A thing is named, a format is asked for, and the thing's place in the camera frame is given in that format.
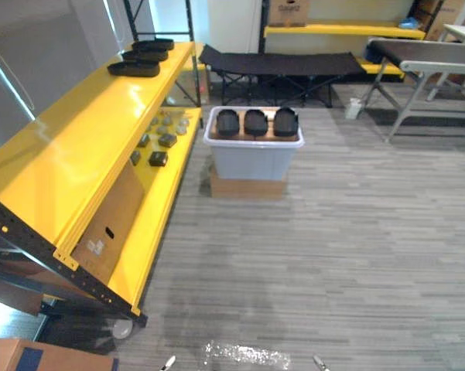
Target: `white wheel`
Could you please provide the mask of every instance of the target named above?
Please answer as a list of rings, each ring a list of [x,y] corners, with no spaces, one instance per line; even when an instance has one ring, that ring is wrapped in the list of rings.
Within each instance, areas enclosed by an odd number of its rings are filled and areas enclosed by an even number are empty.
[[[115,321],[114,327],[111,330],[112,335],[116,339],[125,339],[131,335],[132,331],[132,320],[130,319],[118,319]]]

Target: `yellow shelf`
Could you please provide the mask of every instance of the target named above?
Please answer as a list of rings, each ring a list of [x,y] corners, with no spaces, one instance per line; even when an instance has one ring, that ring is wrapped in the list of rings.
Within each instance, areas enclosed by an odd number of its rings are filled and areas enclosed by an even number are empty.
[[[111,290],[132,305],[132,311],[137,315],[140,313],[139,299],[158,250],[201,115],[200,108],[184,110],[165,107],[162,110],[175,115],[174,122],[178,121],[183,113],[184,117],[189,119],[190,125],[187,134],[179,135],[177,143],[171,148],[159,146],[156,127],[149,131],[150,142],[140,151],[141,160],[135,167],[136,174],[144,186],[145,197],[108,283]],[[164,167],[152,167],[148,164],[152,151],[167,151],[169,160]]]
[[[400,29],[388,24],[323,24],[310,23],[303,27],[265,27],[265,37],[269,34],[291,33],[291,34],[324,34],[324,35],[349,35],[349,36],[386,36],[405,37],[408,39],[424,39],[425,33],[418,29]]]
[[[361,57],[356,57],[356,60],[359,62],[361,67],[364,68],[366,73],[369,73],[370,75],[376,75],[377,73],[380,72],[381,69],[381,64],[373,64],[371,62],[368,62],[364,58]],[[396,66],[393,64],[388,64],[385,67],[385,72],[384,74],[386,75],[404,75],[404,73]]]
[[[113,77],[102,66],[0,148],[0,202],[73,269],[70,252],[192,48],[176,43],[157,77]]]

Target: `plastic storage bin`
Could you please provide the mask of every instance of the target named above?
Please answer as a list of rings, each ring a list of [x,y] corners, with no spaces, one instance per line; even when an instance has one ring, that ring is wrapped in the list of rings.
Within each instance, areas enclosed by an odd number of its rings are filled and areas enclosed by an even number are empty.
[[[297,148],[304,145],[301,127],[297,141],[241,141],[214,139],[211,128],[221,110],[277,110],[275,107],[214,107],[208,118],[203,142],[211,147],[217,174],[222,179],[281,180]]]

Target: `metal table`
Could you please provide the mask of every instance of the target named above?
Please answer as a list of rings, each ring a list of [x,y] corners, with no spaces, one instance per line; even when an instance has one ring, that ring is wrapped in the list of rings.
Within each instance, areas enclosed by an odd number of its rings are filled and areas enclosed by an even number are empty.
[[[461,41],[463,44],[465,44],[465,26],[458,26],[458,25],[443,25],[444,30],[442,32],[442,35],[439,38],[439,41],[445,41],[447,35],[452,35],[459,41]],[[448,73],[442,73],[440,76],[439,80],[437,81],[436,85],[437,87],[434,88],[432,91],[430,91],[430,94],[426,98],[426,100],[430,101],[435,98],[437,92],[439,91],[439,87],[443,85],[443,83],[446,82],[447,77],[449,76]]]
[[[438,43],[430,41],[373,39],[368,44],[370,49],[384,56],[380,72],[367,90],[363,98],[366,107],[373,90],[378,89],[381,94],[398,110],[398,117],[386,141],[395,134],[405,118],[410,116],[422,117],[459,117],[465,118],[465,111],[422,109],[413,107],[427,80],[434,73],[462,73],[465,74],[465,44]],[[415,81],[415,90],[404,106],[381,85],[385,66],[395,64],[402,72]]]

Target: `black bowl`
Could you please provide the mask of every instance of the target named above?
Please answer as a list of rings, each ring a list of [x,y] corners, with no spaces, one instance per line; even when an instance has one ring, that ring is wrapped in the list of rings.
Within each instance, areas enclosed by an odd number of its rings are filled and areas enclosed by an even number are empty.
[[[158,62],[142,62],[140,60],[113,63],[107,69],[112,75],[130,77],[154,77],[160,72]]]
[[[260,137],[268,131],[268,118],[260,110],[249,110],[244,116],[245,134]]]
[[[296,112],[288,107],[275,112],[273,119],[273,134],[276,137],[292,137],[297,134],[299,120]]]
[[[236,111],[222,110],[217,115],[217,131],[219,135],[231,137],[239,134],[239,116]]]
[[[154,50],[129,50],[122,53],[123,60],[142,60],[145,62],[162,62],[169,57],[165,49]]]
[[[133,50],[151,50],[151,49],[165,49],[172,50],[174,47],[172,39],[154,39],[136,41],[132,44]]]

